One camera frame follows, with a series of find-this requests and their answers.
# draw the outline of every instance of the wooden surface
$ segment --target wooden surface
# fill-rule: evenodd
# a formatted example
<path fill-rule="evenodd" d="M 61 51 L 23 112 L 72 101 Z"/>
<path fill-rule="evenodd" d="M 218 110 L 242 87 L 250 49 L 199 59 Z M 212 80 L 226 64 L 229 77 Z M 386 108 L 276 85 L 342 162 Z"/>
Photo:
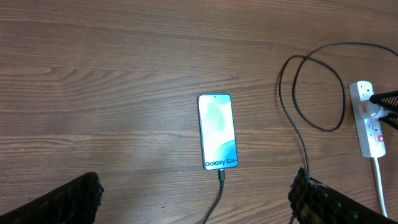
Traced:
<path fill-rule="evenodd" d="M 288 223 L 287 193 L 304 166 L 276 94 L 294 54 L 360 41 L 398 50 L 395 0 L 0 1 L 0 213 L 96 171 L 105 188 L 96 223 L 199 223 L 219 189 L 202 166 L 197 96 L 230 93 L 239 166 L 209 223 Z M 312 176 L 380 212 L 371 161 L 361 157 L 348 85 L 396 90 L 398 58 L 369 47 L 314 56 L 348 97 L 341 129 L 322 133 L 288 110 Z M 336 78 L 309 62 L 298 81 L 303 112 L 338 122 Z M 389 216 L 398 221 L 398 132 L 383 125 L 380 159 Z"/>

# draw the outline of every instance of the white cable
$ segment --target white cable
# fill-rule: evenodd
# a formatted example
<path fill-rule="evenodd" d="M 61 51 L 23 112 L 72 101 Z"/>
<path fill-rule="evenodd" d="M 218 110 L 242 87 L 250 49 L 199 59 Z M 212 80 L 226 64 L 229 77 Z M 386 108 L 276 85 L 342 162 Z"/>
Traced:
<path fill-rule="evenodd" d="M 379 161 L 377 161 L 377 158 L 373 158 L 374 161 L 374 170 L 376 173 L 377 177 L 377 189 L 379 191 L 379 199 L 380 199 L 380 206 L 381 206 L 381 212 L 383 215 L 388 218 L 387 216 L 387 210 L 386 210 L 386 205 L 384 204 L 384 196 L 383 196 L 383 186 L 381 184 L 381 175 L 380 175 L 380 168 L 379 168 Z"/>

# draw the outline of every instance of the white power strip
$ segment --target white power strip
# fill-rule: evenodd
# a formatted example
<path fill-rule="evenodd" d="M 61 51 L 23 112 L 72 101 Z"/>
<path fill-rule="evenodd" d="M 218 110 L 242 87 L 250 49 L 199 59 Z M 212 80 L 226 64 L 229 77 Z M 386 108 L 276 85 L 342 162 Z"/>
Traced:
<path fill-rule="evenodd" d="M 359 81 L 349 85 L 351 102 L 353 103 L 356 130 L 359 146 L 363 157 L 378 158 L 386 154 L 380 122 L 376 118 L 366 118 L 361 113 L 368 110 L 364 102 L 374 94 L 372 83 Z"/>

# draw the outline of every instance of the smartphone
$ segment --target smartphone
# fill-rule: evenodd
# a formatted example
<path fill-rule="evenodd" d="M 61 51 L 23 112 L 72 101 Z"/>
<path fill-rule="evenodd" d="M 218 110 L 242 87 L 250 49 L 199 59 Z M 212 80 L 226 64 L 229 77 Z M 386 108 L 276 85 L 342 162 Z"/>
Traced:
<path fill-rule="evenodd" d="M 232 97 L 205 94 L 198 97 L 203 166 L 218 170 L 238 165 Z"/>

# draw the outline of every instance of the black cable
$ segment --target black cable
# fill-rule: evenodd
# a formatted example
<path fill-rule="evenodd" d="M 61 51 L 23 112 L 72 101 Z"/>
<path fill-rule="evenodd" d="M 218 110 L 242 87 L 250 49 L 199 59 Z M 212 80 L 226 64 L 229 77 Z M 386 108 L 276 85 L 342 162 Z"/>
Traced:
<path fill-rule="evenodd" d="M 310 163 L 309 163 L 309 160 L 308 160 L 307 148 L 305 147 L 305 143 L 304 143 L 303 137 L 302 137 L 301 134 L 300 134 L 300 131 L 297 129 L 296 125 L 294 124 L 292 118 L 290 117 L 290 115 L 288 114 L 288 112 L 287 112 L 287 110 L 286 110 L 286 108 L 285 108 L 285 105 L 284 105 L 284 102 L 283 102 L 283 99 L 282 99 L 282 91 L 281 91 L 282 76 L 283 76 L 283 74 L 284 74 L 284 71 L 285 71 L 285 69 L 286 69 L 287 64 L 288 64 L 293 58 L 302 58 L 302 59 L 303 59 L 303 60 L 301 61 L 300 65 L 298 66 L 298 69 L 297 69 L 297 71 L 296 71 L 296 74 L 295 74 L 295 76 L 294 76 L 294 81 L 293 81 L 292 98 L 293 98 L 294 106 L 296 107 L 296 110 L 297 110 L 297 112 L 300 114 L 300 116 L 301 116 L 309 125 L 311 125 L 312 127 L 317 128 L 317 129 L 319 129 L 319 130 L 321 130 L 321 131 L 336 131 L 337 129 L 340 128 L 341 124 L 343 124 L 344 117 L 345 117 L 346 97 L 345 97 L 344 83 L 343 83 L 341 77 L 339 76 L 339 74 L 336 72 L 336 70 L 333 69 L 330 65 L 328 65 L 328 64 L 326 64 L 325 62 L 322 62 L 322 61 L 320 61 L 320 60 L 311 58 L 310 56 L 313 55 L 314 53 L 318 52 L 318 51 L 321 50 L 321 49 L 324 49 L 324 48 L 326 48 L 326 47 L 331 47 L 331 46 L 337 46 L 337 45 L 364 45 L 364 46 L 370 46 L 370 47 L 377 47 L 377 48 L 380 48 L 380 49 L 387 50 L 387 51 L 393 53 L 395 56 L 398 57 L 398 53 L 397 53 L 396 51 L 394 51 L 394 50 L 392 50 L 392 49 L 390 49 L 390 48 L 388 48 L 388 47 L 381 46 L 381 45 L 377 45 L 377 44 L 368 44 L 368 43 L 360 43 L 360 42 L 338 42 L 338 43 L 332 43 L 332 44 L 322 45 L 321 47 L 319 47 L 319 48 L 317 48 L 317 49 L 311 51 L 307 56 L 303 56 L 303 55 L 294 55 L 294 56 L 291 56 L 290 58 L 288 58 L 288 59 L 286 60 L 286 62 L 284 63 L 284 66 L 283 66 L 282 69 L 280 70 L 280 74 L 279 74 L 279 100 L 280 100 L 280 104 L 282 105 L 282 109 L 284 110 L 284 112 L 285 112 L 285 114 L 286 114 L 286 117 L 289 119 L 290 123 L 292 124 L 293 128 L 295 129 L 295 131 L 296 131 L 296 133 L 297 133 L 297 135 L 298 135 L 298 137 L 300 138 L 300 141 L 301 141 L 301 143 L 302 143 L 303 150 L 304 150 L 304 154 L 305 154 L 305 163 L 306 163 L 306 166 L 307 166 L 307 173 L 308 173 L 308 175 L 310 175 Z M 342 110 L 342 112 L 341 112 L 341 117 L 340 117 L 340 120 L 339 120 L 338 124 L 336 125 L 336 127 L 332 128 L 332 129 L 324 129 L 324 128 L 321 128 L 321 127 L 317 126 L 316 124 L 312 123 L 312 122 L 311 122 L 309 119 L 307 119 L 307 117 L 302 113 L 302 111 L 301 111 L 301 109 L 300 109 L 300 107 L 299 107 L 299 104 L 297 103 L 296 92 L 295 92 L 296 85 L 297 85 L 297 79 L 298 79 L 298 77 L 299 77 L 299 73 L 300 73 L 301 68 L 303 67 L 304 63 L 305 63 L 307 60 L 311 60 L 311 61 L 313 61 L 313 62 L 319 63 L 320 65 L 323 65 L 324 67 L 326 67 L 327 69 L 329 69 L 331 72 L 333 72 L 333 73 L 336 75 L 338 81 L 340 82 L 341 89 L 342 89 L 342 92 L 343 92 L 343 110 Z M 292 217 L 292 220 L 291 220 L 290 223 L 291 223 L 291 224 L 294 223 L 294 217 Z"/>
<path fill-rule="evenodd" d="M 214 203 L 214 205 L 210 208 L 209 212 L 207 213 L 206 218 L 203 221 L 203 224 L 205 224 L 207 222 L 207 220 L 210 218 L 210 215 L 213 213 L 214 209 L 218 205 L 218 202 L 220 202 L 221 197 L 223 196 L 224 180 L 225 180 L 225 171 L 223 169 L 220 169 L 218 171 L 218 178 L 220 179 L 220 192 L 218 193 L 216 202 Z"/>

